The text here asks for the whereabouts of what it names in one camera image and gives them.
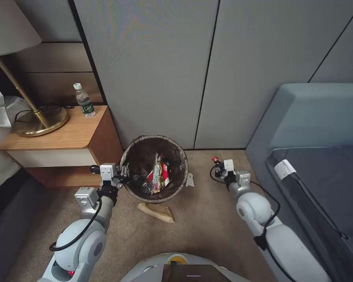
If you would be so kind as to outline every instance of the plastic bottle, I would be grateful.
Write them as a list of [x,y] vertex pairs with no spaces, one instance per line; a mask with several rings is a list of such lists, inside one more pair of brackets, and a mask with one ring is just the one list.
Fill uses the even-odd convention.
[[76,89],[76,100],[80,105],[82,112],[87,118],[95,116],[95,110],[91,104],[89,95],[86,93],[80,83],[73,84],[73,87]]

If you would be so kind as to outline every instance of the white paper scrap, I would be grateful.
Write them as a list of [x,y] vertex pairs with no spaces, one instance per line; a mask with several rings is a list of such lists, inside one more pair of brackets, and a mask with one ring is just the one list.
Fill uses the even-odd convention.
[[287,159],[283,159],[275,166],[275,172],[277,173],[278,177],[283,180],[289,174],[292,174],[296,171]]
[[188,186],[195,187],[195,184],[193,183],[193,175],[191,173],[187,175],[186,187]]

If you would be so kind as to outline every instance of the nightstand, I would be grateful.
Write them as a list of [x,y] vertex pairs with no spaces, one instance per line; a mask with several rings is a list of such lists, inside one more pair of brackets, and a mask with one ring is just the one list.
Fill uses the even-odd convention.
[[100,176],[89,166],[119,163],[123,154],[107,106],[95,106],[85,117],[79,107],[68,110],[69,121],[58,130],[38,137],[8,135],[0,151],[8,153],[46,187],[98,186]]

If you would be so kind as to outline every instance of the black cable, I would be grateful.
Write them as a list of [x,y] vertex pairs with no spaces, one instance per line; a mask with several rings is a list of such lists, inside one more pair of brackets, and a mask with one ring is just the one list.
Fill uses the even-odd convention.
[[271,258],[273,259],[273,261],[275,262],[275,264],[279,267],[279,269],[282,271],[282,273],[291,281],[291,282],[296,282],[296,280],[294,280],[289,273],[286,272],[286,270],[280,265],[280,263],[277,261],[277,259],[275,258],[275,256],[273,255],[273,253],[271,252],[271,249],[269,248],[269,246],[267,246],[267,250],[269,252],[269,255],[271,256]]
[[[259,237],[263,237],[264,240],[266,241],[266,233],[267,233],[267,227],[269,226],[269,224],[272,222],[272,220],[277,216],[277,214],[280,212],[281,209],[281,204],[279,203],[279,201],[277,201],[266,189],[264,189],[263,186],[261,186],[259,183],[255,182],[255,181],[250,181],[250,183],[253,183],[255,185],[257,185],[258,187],[260,187],[260,189],[263,190],[263,192],[265,194],[267,194],[272,200],[274,200],[277,204],[277,209],[275,211],[275,213],[267,220],[266,224],[264,225],[264,229],[263,229],[263,233],[259,236]],[[269,252],[269,255],[271,256],[271,258],[273,259],[273,261],[275,262],[275,264],[278,266],[278,268],[281,270],[281,272],[292,282],[296,282],[287,272],[286,270],[280,265],[280,263],[277,261],[277,259],[275,258],[275,256],[273,255],[271,249],[269,248],[269,245],[266,244],[266,249]]]
[[[212,171],[216,168],[216,166],[212,167],[210,172],[209,172],[209,176],[211,177],[211,179],[213,181],[216,181],[218,183],[222,183],[222,184],[227,184],[227,182],[225,181],[219,181],[215,178],[213,178],[212,176]],[[264,225],[263,228],[263,232],[260,236],[256,236],[255,242],[262,244],[262,246],[259,246],[260,248],[262,248],[263,250],[267,249],[269,252],[269,255],[271,256],[271,258],[273,259],[273,261],[275,262],[275,264],[277,265],[277,267],[280,269],[280,271],[291,281],[291,282],[296,282],[287,272],[286,270],[280,265],[280,263],[277,261],[277,259],[275,258],[275,256],[273,255],[271,249],[269,248],[269,245],[267,243],[267,239],[266,239],[266,233],[267,233],[267,227],[270,225],[270,223],[275,219],[275,217],[278,215],[278,213],[280,212],[281,209],[281,204],[279,203],[279,201],[276,200],[275,197],[273,197],[271,195],[271,193],[269,193],[266,189],[264,189],[263,186],[261,186],[259,183],[255,182],[255,181],[250,181],[250,183],[253,183],[255,185],[257,185],[260,189],[262,189],[262,191],[267,194],[272,200],[275,201],[275,203],[277,204],[277,208],[276,211],[274,212],[274,214],[267,220],[267,222]]]
[[61,246],[61,247],[55,247],[55,246],[56,246],[56,242],[53,242],[53,243],[50,245],[50,247],[49,247],[49,250],[50,250],[50,251],[55,252],[55,251],[64,250],[64,249],[70,247],[71,245],[73,245],[74,243],[76,243],[77,240],[80,239],[80,238],[84,235],[84,233],[87,231],[87,229],[91,226],[91,224],[93,223],[93,221],[94,221],[95,218],[97,217],[97,215],[98,215],[98,213],[99,213],[99,211],[100,211],[100,209],[101,209],[101,207],[102,207],[102,199],[99,198],[98,201],[99,201],[99,206],[98,206],[97,211],[95,212],[95,214],[93,215],[93,217],[90,219],[90,221],[88,222],[88,224],[85,226],[85,228],[81,231],[81,233],[78,234],[78,235],[76,236],[76,238],[74,238],[74,239],[73,239],[72,241],[70,241],[68,244],[65,244],[64,246]]
[[216,166],[212,167],[212,168],[211,168],[211,171],[209,172],[209,176],[211,177],[211,179],[212,179],[213,181],[218,182],[218,183],[226,184],[225,181],[219,181],[219,180],[215,179],[215,178],[212,176],[212,171],[213,171],[215,168],[216,168]]
[[[57,105],[52,105],[52,106],[42,106],[42,107],[39,107],[39,111],[40,112],[46,112],[46,111],[49,111],[49,110],[54,110],[54,109],[57,109],[57,108],[60,108],[60,110],[62,108],[65,108],[65,109],[72,109],[74,108],[74,106],[57,106]],[[15,122],[18,121],[17,120],[17,117],[19,114],[21,114],[22,112],[33,112],[35,113],[33,110],[22,110],[22,111],[19,111],[16,116],[15,116]]]

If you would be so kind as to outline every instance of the floor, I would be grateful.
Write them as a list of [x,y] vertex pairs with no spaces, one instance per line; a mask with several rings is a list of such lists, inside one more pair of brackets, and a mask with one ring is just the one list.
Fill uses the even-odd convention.
[[[234,160],[236,170],[251,167],[242,150],[187,151],[195,187],[185,187],[166,202],[175,224],[165,223],[136,208],[138,201],[121,190],[107,232],[106,249],[96,263],[90,282],[115,282],[142,259],[165,252],[202,256],[252,282],[275,281],[253,236],[235,210],[223,184],[213,182],[211,158]],[[7,282],[37,281],[52,253],[48,246],[65,227],[79,219],[75,190],[49,190],[42,211],[29,232]]]

